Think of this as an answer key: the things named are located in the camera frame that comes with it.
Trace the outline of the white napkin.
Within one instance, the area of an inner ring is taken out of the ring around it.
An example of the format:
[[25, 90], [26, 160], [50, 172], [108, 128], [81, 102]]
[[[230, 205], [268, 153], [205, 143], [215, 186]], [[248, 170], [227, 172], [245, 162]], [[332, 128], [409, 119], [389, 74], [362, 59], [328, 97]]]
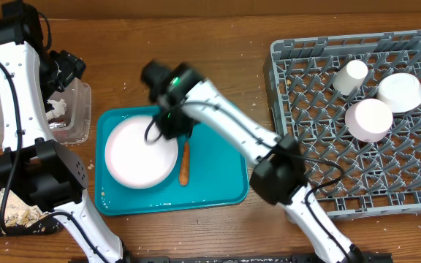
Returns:
[[53, 107], [52, 110], [46, 112], [46, 118], [48, 121], [64, 115], [67, 111], [67, 103], [64, 99], [60, 99], [59, 101], [49, 99], [48, 103]]

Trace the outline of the orange carrot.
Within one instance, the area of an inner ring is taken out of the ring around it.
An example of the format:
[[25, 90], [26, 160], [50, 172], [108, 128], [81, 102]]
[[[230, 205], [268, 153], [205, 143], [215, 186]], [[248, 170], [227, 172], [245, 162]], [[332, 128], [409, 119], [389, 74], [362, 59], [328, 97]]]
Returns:
[[187, 186], [189, 183], [189, 165], [190, 165], [190, 147], [189, 143], [185, 142], [183, 146], [183, 156], [181, 160], [181, 169], [178, 177], [180, 186]]

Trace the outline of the large white round plate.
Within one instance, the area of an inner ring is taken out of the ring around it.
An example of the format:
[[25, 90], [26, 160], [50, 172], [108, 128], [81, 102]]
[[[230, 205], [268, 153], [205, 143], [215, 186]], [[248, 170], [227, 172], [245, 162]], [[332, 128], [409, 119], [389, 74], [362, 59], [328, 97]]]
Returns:
[[150, 115], [136, 115], [120, 122], [105, 144], [105, 164], [122, 186], [133, 189], [154, 187], [175, 167], [178, 141], [166, 140]]

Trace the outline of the food scraps rice pile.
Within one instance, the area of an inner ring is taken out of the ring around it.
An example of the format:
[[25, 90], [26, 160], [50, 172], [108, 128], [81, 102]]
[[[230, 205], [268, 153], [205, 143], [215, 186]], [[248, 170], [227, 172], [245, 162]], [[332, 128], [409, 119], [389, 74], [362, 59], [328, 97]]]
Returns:
[[[0, 189], [0, 211], [4, 197], [5, 188]], [[17, 195], [10, 191], [4, 215], [4, 222], [7, 227], [24, 226], [25, 228], [35, 224], [44, 218], [48, 212], [42, 212], [36, 205], [28, 206]]]

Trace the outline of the white cup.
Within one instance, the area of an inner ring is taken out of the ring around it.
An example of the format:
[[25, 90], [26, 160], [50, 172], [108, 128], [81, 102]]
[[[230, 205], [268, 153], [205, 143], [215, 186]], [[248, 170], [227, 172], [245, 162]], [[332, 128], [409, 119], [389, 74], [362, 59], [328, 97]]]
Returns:
[[343, 96], [348, 96], [354, 89], [360, 88], [367, 75], [367, 64], [361, 60], [352, 60], [337, 73], [333, 88]]

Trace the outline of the small white round plate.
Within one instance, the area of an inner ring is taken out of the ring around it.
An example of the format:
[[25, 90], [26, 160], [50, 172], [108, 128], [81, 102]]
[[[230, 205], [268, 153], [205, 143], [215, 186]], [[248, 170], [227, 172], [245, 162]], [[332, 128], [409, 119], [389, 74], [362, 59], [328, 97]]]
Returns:
[[363, 142], [382, 140], [392, 126], [390, 108], [378, 99], [364, 99], [353, 104], [345, 114], [349, 133]]

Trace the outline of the white bowl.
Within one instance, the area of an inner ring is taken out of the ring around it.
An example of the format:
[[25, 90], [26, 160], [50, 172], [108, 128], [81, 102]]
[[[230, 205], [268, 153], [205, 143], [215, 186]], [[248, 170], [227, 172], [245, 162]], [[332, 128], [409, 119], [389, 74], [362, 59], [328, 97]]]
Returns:
[[421, 83], [412, 74], [395, 73], [379, 83], [376, 98], [392, 113], [405, 113], [421, 105]]

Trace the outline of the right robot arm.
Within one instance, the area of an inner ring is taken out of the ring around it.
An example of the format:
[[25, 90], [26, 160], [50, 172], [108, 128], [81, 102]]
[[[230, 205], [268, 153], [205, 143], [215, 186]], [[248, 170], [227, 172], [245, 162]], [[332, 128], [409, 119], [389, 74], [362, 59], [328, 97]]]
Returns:
[[340, 169], [338, 164], [304, 156], [296, 139], [260, 126], [187, 63], [169, 69], [150, 61], [140, 79], [150, 89], [150, 101], [160, 108], [151, 122], [160, 139], [190, 137], [199, 123], [212, 128], [251, 166], [253, 190], [284, 210], [322, 262], [363, 262], [361, 250], [338, 230], [318, 203], [315, 193], [323, 186], [311, 186], [305, 175], [306, 162]]

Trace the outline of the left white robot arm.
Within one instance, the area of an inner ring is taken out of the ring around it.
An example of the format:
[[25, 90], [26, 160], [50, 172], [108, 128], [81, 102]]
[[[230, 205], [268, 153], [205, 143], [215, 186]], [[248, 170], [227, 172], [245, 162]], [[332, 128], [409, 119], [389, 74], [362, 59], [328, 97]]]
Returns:
[[56, 219], [89, 262], [131, 262], [88, 195], [80, 157], [50, 130], [49, 98], [82, 77], [86, 65], [65, 50], [51, 49], [48, 20], [22, 1], [2, 5], [0, 99], [4, 121], [0, 181], [7, 194]]

